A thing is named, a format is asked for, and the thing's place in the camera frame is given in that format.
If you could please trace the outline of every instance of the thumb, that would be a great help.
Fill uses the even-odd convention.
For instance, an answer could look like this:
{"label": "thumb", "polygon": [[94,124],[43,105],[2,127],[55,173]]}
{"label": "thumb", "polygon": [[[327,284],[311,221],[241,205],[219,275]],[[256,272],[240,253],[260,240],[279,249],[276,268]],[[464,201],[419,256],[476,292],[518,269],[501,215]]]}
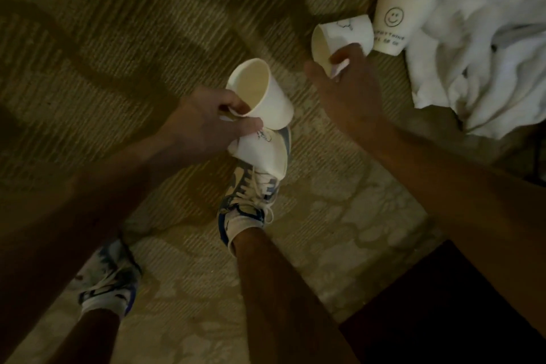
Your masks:
{"label": "thumb", "polygon": [[333,81],[328,78],[324,68],[314,61],[307,61],[304,64],[305,76],[318,90],[328,89],[333,85]]}
{"label": "thumb", "polygon": [[264,127],[261,118],[241,118],[228,124],[230,125],[230,133],[233,140],[257,133]]}

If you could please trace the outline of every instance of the hand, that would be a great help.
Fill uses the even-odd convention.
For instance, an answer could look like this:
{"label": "hand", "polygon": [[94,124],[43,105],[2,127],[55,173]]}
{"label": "hand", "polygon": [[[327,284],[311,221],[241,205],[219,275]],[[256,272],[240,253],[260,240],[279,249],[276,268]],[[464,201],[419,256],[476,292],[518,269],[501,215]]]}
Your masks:
{"label": "hand", "polygon": [[200,86],[182,98],[178,108],[156,134],[169,145],[162,156],[167,164],[176,165],[179,169],[208,160],[226,150],[233,140],[263,128],[260,118],[221,120],[218,111],[228,106],[239,114],[250,111],[249,106],[228,89]]}
{"label": "hand", "polygon": [[353,140],[382,117],[381,89],[375,69],[360,45],[347,45],[330,57],[332,64],[350,61],[336,79],[330,79],[319,64],[305,63],[305,75],[317,88],[320,102],[332,122]]}

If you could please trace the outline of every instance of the leg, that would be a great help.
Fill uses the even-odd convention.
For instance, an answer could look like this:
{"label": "leg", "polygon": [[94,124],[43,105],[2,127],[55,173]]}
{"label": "leg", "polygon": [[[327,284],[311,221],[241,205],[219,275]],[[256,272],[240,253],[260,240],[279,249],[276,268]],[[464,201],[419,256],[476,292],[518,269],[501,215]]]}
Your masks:
{"label": "leg", "polygon": [[82,315],[48,364],[107,364],[121,319],[131,310],[141,270],[119,239],[86,262],[70,288],[83,289]]}
{"label": "leg", "polygon": [[[273,135],[289,156],[289,130]],[[263,231],[279,183],[240,162],[218,211],[220,237],[239,266],[251,362],[357,364],[324,305]]]}

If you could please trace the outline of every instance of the sneaker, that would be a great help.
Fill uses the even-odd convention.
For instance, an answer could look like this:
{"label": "sneaker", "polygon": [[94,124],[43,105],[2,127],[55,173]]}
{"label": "sneaker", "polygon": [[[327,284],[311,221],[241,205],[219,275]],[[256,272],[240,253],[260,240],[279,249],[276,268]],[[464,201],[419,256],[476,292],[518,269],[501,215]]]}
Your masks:
{"label": "sneaker", "polygon": [[121,319],[133,307],[141,276],[142,269],[127,245],[116,239],[93,254],[70,288],[85,288],[78,297],[82,314],[92,309],[109,309]]}
{"label": "sneaker", "polygon": [[[290,159],[291,134],[288,127],[278,133]],[[271,206],[275,202],[280,180],[239,160],[218,210],[218,229],[222,242],[235,256],[233,239],[248,228],[264,228],[273,221]]]}

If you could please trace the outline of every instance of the white towel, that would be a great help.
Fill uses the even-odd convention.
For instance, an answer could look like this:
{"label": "white towel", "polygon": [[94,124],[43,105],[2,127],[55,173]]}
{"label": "white towel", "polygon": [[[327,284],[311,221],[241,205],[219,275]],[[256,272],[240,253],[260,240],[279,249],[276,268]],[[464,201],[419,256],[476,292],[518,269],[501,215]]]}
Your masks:
{"label": "white towel", "polygon": [[406,48],[416,108],[502,138],[546,118],[546,0],[441,0]]}

